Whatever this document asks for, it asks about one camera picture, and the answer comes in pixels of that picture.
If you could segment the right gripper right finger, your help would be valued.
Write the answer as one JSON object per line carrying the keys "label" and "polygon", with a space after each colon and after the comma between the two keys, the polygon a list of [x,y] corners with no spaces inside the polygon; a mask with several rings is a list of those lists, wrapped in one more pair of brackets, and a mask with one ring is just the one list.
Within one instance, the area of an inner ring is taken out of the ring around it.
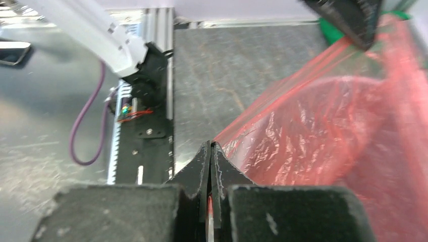
{"label": "right gripper right finger", "polygon": [[210,145],[214,241],[375,241],[362,203],[339,186],[260,186]]}

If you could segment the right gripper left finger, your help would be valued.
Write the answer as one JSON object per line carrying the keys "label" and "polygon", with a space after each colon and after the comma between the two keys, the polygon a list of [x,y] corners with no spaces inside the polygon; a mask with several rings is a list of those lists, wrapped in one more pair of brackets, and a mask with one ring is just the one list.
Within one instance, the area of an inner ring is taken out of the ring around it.
{"label": "right gripper left finger", "polygon": [[164,184],[59,191],[32,241],[207,241],[210,142]]}

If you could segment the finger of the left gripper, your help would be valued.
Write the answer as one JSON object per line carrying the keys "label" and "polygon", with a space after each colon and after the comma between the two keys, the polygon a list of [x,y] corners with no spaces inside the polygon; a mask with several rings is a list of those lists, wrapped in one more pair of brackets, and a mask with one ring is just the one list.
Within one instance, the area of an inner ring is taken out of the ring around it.
{"label": "finger of the left gripper", "polygon": [[361,50],[375,42],[382,0],[303,1],[310,9],[340,30]]}

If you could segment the red plastic trash bag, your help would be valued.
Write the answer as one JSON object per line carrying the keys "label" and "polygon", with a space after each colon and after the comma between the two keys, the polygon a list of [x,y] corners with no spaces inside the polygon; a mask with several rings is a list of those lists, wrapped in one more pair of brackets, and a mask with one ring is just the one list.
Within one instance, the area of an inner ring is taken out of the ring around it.
{"label": "red plastic trash bag", "polygon": [[215,140],[260,186],[339,186],[375,241],[427,241],[427,70],[406,21],[342,38],[267,89]]}

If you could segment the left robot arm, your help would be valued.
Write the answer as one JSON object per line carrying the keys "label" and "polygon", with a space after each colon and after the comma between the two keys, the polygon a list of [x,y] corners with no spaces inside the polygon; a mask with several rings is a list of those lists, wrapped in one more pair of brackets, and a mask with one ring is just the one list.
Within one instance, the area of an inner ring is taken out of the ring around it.
{"label": "left robot arm", "polygon": [[[304,4],[368,50],[374,43],[382,1],[305,1]],[[172,108],[167,79],[172,50],[129,33],[95,1],[20,1],[62,29],[131,85],[132,97],[148,108]]]}

